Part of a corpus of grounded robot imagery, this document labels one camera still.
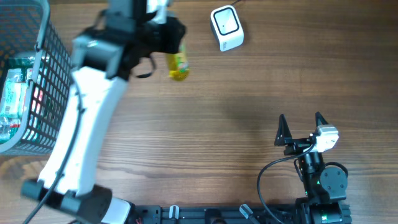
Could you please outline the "yellow liquid bottle silver cap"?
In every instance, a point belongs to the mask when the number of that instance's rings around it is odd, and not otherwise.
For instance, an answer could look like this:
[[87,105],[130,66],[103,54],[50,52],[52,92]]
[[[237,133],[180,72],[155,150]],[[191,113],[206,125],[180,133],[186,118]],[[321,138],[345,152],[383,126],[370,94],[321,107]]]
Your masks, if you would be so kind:
[[190,73],[185,43],[180,44],[178,53],[166,54],[165,58],[169,68],[169,77],[175,81],[184,81]]

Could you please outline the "green sponge package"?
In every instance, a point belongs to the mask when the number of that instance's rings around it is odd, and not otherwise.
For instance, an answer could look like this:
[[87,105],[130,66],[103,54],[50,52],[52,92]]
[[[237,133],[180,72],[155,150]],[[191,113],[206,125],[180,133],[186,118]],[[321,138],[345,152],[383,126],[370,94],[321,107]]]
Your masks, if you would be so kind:
[[6,60],[6,68],[34,69],[36,52],[20,52]]

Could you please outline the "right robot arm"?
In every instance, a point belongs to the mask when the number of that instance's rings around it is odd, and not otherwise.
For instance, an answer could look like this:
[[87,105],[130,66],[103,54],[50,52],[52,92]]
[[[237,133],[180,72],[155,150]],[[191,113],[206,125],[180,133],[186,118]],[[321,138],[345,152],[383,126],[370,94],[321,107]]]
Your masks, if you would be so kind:
[[334,148],[339,139],[337,128],[321,113],[315,113],[316,129],[307,138],[293,138],[283,114],[275,137],[276,146],[294,158],[306,196],[295,201],[295,223],[349,223],[346,199],[348,170],[338,162],[325,162],[323,153]]

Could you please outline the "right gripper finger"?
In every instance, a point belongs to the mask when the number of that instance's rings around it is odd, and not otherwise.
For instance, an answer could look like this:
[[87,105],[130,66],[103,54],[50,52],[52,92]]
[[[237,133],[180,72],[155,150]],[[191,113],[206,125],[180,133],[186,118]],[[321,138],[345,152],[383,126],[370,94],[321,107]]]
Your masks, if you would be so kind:
[[319,111],[317,111],[315,113],[315,123],[316,123],[316,127],[323,126],[323,125],[329,125],[329,123],[326,121],[326,119],[322,116],[321,112],[319,112]]
[[279,116],[279,126],[276,133],[274,145],[275,146],[285,146],[293,143],[293,138],[287,124],[284,114]]

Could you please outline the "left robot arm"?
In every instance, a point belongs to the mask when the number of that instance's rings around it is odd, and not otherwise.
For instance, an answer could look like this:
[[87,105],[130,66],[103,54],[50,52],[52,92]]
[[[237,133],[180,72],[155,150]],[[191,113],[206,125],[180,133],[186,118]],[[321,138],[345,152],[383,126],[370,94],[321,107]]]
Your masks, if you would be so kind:
[[39,206],[71,215],[75,223],[142,223],[136,206],[96,185],[95,173],[111,117],[131,70],[152,53],[176,54],[185,26],[170,1],[110,1],[73,41],[72,83],[53,151],[21,194]]

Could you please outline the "teal snack packet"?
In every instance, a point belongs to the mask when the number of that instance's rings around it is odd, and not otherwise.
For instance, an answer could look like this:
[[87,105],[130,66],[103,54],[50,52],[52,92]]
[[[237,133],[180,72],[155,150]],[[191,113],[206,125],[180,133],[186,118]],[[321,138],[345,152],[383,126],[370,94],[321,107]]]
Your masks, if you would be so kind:
[[10,68],[7,71],[1,98],[1,117],[11,126],[21,124],[28,87],[24,68]]

